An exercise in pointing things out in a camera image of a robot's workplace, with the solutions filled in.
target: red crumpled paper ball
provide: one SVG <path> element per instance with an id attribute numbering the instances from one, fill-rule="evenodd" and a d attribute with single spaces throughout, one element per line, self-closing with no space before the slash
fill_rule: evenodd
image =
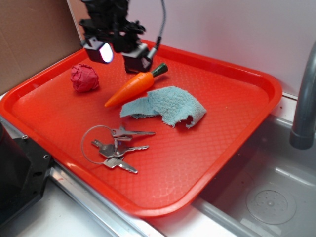
<path id="1" fill-rule="evenodd" d="M 71 68 L 71 78 L 73 88 L 76 92 L 87 92 L 99 86 L 99 77 L 95 70 L 85 64 L 77 64 Z"/>

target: white wall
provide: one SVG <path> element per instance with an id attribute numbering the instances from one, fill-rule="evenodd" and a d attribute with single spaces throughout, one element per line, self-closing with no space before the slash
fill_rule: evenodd
<path id="1" fill-rule="evenodd" d="M 271 74 L 283 91 L 298 95 L 316 40 L 315 0 L 165 0 L 162 44 Z M 140 20 L 155 41 L 160 0 L 131 0 L 131 21 Z"/>

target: toy carrot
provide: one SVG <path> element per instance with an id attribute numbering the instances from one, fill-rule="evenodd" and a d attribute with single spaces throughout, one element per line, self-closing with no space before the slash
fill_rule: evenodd
<path id="1" fill-rule="evenodd" d="M 165 63 L 160 64 L 152 72 L 139 73 L 125 83 L 106 103 L 105 107 L 120 104 L 144 91 L 149 89 L 154 84 L 154 77 L 168 72 L 168 67 Z"/>

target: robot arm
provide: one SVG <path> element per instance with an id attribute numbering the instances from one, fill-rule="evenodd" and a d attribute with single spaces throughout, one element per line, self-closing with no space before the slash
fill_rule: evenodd
<path id="1" fill-rule="evenodd" d="M 145 32 L 145 28 L 139 21 L 127 21 L 129 0 L 81 1 L 86 5 L 90 16 L 90 19 L 82 19 L 79 23 L 85 32 L 82 45 L 89 58 L 92 61 L 109 63 L 100 55 L 100 49 L 105 44 L 111 44 L 115 52 L 122 54 L 126 72 L 149 71 L 158 47 L 153 49 L 154 52 L 149 52 L 147 45 L 141 43 L 138 37 Z"/>

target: key ring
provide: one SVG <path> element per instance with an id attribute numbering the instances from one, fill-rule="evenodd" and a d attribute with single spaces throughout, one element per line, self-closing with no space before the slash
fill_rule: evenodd
<path id="1" fill-rule="evenodd" d="M 89 159 L 88 156 L 85 154 L 85 152 L 84 152 L 84 150 L 83 150 L 83 142 L 84 142 L 84 140 L 85 140 L 85 137 L 88 135 L 88 133 L 89 133 L 90 131 L 92 131 L 92 130 L 94 130 L 94 129 L 96 129 L 96 128 L 99 128 L 99 127 L 104 127 L 104 128 L 107 128 L 108 130 L 111 131 L 111 129 L 110 129 L 109 127 L 105 126 L 105 125 L 96 125 L 96 126 L 90 128 L 87 132 L 85 132 L 85 134 L 83 135 L 83 137 L 82 137 L 82 139 L 81 139 L 81 144 L 80 144 L 81 152 L 82 152 L 84 158 L 85 158 L 87 161 L 89 161 L 89 162 L 91 162 L 91 163 L 94 163 L 94 164 L 103 164 L 104 162 L 96 162 L 96 161 L 93 161 L 93 160 Z"/>

